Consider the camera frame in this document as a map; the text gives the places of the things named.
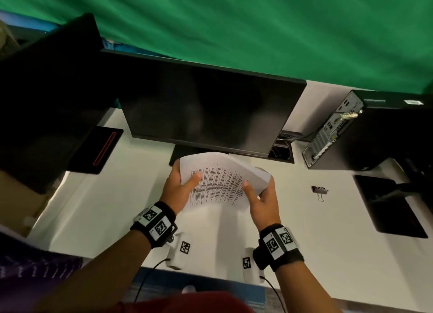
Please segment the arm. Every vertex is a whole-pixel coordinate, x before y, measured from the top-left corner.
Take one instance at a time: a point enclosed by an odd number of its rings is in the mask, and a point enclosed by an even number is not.
[[[250,203],[252,220],[259,232],[269,225],[281,224],[273,177],[260,194],[260,199],[248,182],[244,181],[242,187]],[[304,262],[282,265],[275,274],[289,312],[341,313]]]
[[[177,160],[165,182],[160,200],[170,206],[176,215],[179,214],[200,179],[201,173],[196,173],[181,185],[180,164]],[[116,305],[150,250],[146,236],[137,230],[129,231],[39,301],[35,311],[90,311]]]

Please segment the red stripe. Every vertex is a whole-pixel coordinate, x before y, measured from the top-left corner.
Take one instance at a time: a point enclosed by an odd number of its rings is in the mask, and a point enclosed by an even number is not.
[[[105,155],[105,152],[107,151],[108,147],[110,146],[111,142],[113,142],[114,137],[116,136],[117,132],[111,133],[110,137],[108,138],[107,142],[105,142],[104,146],[101,149],[101,152],[99,153],[98,157],[96,157],[95,161],[93,162],[93,166],[98,166],[101,162],[102,157]]]

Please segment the desktop computer tower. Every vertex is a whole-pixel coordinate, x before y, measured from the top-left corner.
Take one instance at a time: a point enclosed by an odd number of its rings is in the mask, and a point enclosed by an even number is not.
[[[433,96],[353,90],[303,152],[309,169],[366,171],[388,157],[432,155]]]

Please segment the forearm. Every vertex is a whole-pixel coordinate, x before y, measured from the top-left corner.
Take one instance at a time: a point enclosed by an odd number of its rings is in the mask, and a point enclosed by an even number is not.
[[[117,304],[149,254],[149,240],[129,231],[56,290],[43,298],[35,311],[99,310]]]
[[[304,262],[282,265],[275,274],[289,312],[341,313]]]

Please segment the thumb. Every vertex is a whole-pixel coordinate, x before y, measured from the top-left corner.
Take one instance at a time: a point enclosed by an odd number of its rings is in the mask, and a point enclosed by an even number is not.
[[[252,188],[251,184],[248,183],[248,181],[242,181],[242,189],[244,190],[250,204],[255,203],[258,200],[256,192]]]
[[[202,172],[194,173],[190,179],[185,183],[183,186],[185,189],[188,190],[188,192],[191,192],[201,181],[201,178],[203,176]]]

